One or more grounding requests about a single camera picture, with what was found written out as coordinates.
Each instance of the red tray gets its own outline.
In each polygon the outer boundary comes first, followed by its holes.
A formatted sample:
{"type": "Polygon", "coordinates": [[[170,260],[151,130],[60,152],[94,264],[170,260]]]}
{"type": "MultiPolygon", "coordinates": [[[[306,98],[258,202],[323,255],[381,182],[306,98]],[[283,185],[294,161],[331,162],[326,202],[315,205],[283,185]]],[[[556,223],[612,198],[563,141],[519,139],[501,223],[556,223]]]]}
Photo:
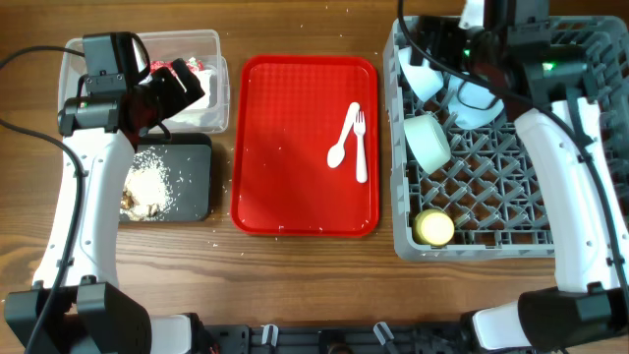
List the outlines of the red tray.
{"type": "Polygon", "coordinates": [[[253,235],[362,237],[379,219],[377,73],[357,57],[272,56],[243,69],[231,216],[253,235]],[[347,109],[365,112],[368,181],[356,181],[356,136],[327,166],[347,109]]]}

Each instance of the white plastic spoon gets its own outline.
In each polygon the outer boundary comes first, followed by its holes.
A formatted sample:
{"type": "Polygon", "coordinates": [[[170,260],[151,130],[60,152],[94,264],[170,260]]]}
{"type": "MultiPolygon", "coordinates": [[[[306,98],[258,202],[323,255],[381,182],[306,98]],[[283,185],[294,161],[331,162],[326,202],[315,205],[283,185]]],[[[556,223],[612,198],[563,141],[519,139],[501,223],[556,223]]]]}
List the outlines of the white plastic spoon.
{"type": "Polygon", "coordinates": [[[330,168],[336,168],[341,164],[341,162],[343,162],[343,158],[345,158],[345,140],[350,134],[352,125],[356,120],[356,115],[360,110],[361,105],[358,102],[352,102],[352,104],[350,104],[350,107],[347,110],[347,115],[345,116],[345,123],[343,123],[341,137],[338,139],[338,143],[331,147],[330,151],[327,152],[327,165],[330,168]]]}

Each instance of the dish rack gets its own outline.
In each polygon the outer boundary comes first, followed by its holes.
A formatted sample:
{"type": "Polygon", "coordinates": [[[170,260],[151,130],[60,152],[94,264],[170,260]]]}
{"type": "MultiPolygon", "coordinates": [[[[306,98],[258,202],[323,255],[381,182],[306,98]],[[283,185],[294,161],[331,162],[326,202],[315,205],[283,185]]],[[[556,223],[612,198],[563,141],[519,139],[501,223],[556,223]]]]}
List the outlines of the dish rack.
{"type": "MultiPolygon", "coordinates": [[[[615,17],[551,17],[552,44],[586,47],[600,90],[607,162],[625,218],[629,211],[629,35],[615,17]]],[[[406,17],[411,33],[419,17],[406,17]]],[[[454,125],[447,89],[424,107],[402,74],[398,51],[409,43],[395,21],[384,48],[384,84],[392,143],[391,204],[395,252],[406,261],[554,257],[535,170],[504,115],[479,129],[454,125]],[[450,143],[450,161],[430,176],[413,157],[406,118],[433,112],[450,143]],[[455,234],[444,247],[415,242],[411,226],[425,208],[444,210],[455,234]]]]}

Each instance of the plastic fork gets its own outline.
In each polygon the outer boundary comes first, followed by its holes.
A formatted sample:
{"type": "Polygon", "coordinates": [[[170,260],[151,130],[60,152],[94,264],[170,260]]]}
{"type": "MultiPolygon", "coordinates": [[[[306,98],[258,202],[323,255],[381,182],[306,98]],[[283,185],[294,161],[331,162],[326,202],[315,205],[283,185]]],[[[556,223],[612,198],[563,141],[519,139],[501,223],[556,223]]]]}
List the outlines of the plastic fork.
{"type": "Polygon", "coordinates": [[[365,160],[365,113],[361,111],[356,115],[354,122],[354,134],[356,134],[356,180],[359,183],[367,182],[367,161],[365,160]]]}

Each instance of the wooden table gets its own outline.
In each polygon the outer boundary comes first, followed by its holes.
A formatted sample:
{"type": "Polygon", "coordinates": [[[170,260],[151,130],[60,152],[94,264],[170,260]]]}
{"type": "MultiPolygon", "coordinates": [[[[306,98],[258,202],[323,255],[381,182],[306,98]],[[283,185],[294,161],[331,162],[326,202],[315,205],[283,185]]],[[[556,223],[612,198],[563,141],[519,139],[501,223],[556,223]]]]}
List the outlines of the wooden table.
{"type": "MultiPolygon", "coordinates": [[[[196,312],[206,324],[371,325],[456,320],[554,285],[553,260],[406,263],[393,251],[391,143],[380,90],[381,218],[362,240],[250,237],[231,223],[231,148],[239,77],[261,53],[358,55],[378,70],[395,20],[393,0],[4,0],[0,57],[115,30],[217,30],[231,81],[231,122],[215,146],[212,208],[205,222],[125,225],[118,235],[122,290],[153,315],[196,312]]],[[[414,0],[408,14],[454,15],[463,0],[414,0]]],[[[625,0],[554,0],[557,15],[612,14],[629,22],[625,0]]],[[[0,114],[57,137],[61,55],[30,54],[0,73],[0,114]]],[[[55,147],[0,128],[0,298],[29,289],[50,233],[61,180],[55,147]]],[[[0,322],[0,353],[23,347],[0,322]]],[[[575,353],[627,352],[627,338],[575,353]]]]}

